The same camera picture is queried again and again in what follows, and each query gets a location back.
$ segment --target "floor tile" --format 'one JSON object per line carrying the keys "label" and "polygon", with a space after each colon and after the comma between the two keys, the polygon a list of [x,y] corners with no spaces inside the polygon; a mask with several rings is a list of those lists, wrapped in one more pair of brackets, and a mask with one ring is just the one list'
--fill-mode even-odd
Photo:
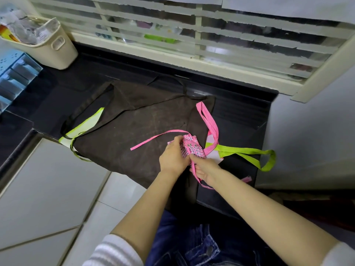
{"label": "floor tile", "polygon": [[107,204],[123,213],[128,213],[145,192],[145,188],[128,176],[111,173],[98,201]]}
{"label": "floor tile", "polygon": [[82,265],[91,256],[95,247],[124,216],[124,213],[101,202],[96,202],[62,266]]}

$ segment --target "green object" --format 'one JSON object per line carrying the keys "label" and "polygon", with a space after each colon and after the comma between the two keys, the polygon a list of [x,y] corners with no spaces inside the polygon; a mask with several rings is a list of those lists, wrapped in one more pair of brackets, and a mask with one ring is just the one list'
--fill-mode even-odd
{"label": "green object", "polygon": [[[206,147],[212,145],[212,143],[206,143]],[[276,153],[274,150],[260,150],[256,148],[246,148],[246,147],[230,147],[230,146],[224,146],[224,145],[217,145],[214,150],[217,150],[219,152],[219,156],[221,158],[230,156],[232,154],[237,154],[243,158],[245,158],[247,161],[249,161],[252,165],[256,166],[259,170],[263,172],[268,172],[274,167],[276,163]],[[261,154],[261,155],[270,155],[270,158],[268,162],[261,167],[260,161],[257,159],[250,157],[248,155],[255,155],[255,154]]]}
{"label": "green object", "polygon": [[160,42],[165,42],[165,43],[169,43],[169,44],[174,44],[177,41],[176,39],[173,39],[173,38],[166,38],[166,37],[161,37],[161,36],[152,35],[152,34],[146,34],[146,35],[144,35],[144,38],[150,39],[150,40],[156,40],[156,41],[160,41]]}

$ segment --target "right hand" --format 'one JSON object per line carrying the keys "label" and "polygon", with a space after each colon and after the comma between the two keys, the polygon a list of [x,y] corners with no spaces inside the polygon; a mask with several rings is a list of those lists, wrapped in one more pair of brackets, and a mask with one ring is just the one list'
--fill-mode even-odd
{"label": "right hand", "polygon": [[214,187],[223,169],[211,158],[203,159],[190,154],[190,159],[196,163],[197,177],[205,181],[207,185]]}

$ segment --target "white fabric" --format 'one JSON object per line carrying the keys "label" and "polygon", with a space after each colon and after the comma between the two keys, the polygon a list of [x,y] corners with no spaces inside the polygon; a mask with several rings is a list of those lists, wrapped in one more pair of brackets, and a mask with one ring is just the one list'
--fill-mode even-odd
{"label": "white fabric", "polygon": [[329,251],[321,266],[355,266],[355,250],[340,242]]}
{"label": "white fabric", "polygon": [[[110,234],[95,248],[83,266],[143,266],[143,262],[129,243]],[[329,251],[321,266],[355,266],[355,250],[339,243]]]}
{"label": "white fabric", "polygon": [[119,236],[109,234],[83,266],[143,266],[143,262],[129,243]]}

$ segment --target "black countertop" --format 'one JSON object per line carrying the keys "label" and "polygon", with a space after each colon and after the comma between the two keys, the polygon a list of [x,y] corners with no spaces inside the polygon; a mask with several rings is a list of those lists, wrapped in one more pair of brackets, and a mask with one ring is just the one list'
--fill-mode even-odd
{"label": "black countertop", "polygon": [[[277,92],[238,83],[184,68],[76,45],[78,58],[66,70],[44,67],[40,75],[0,115],[0,179],[16,159],[20,147],[36,133],[58,140],[64,120],[104,82],[112,79],[147,84],[158,75],[179,76],[189,95],[216,96],[212,113],[219,128],[219,143],[235,147],[262,148],[271,102]],[[151,86],[180,92],[176,82],[158,80]],[[77,124],[109,102],[102,95],[77,120]],[[237,155],[224,158],[220,166],[239,178],[257,169]],[[235,211],[214,190],[198,187],[197,202],[223,214]]]}

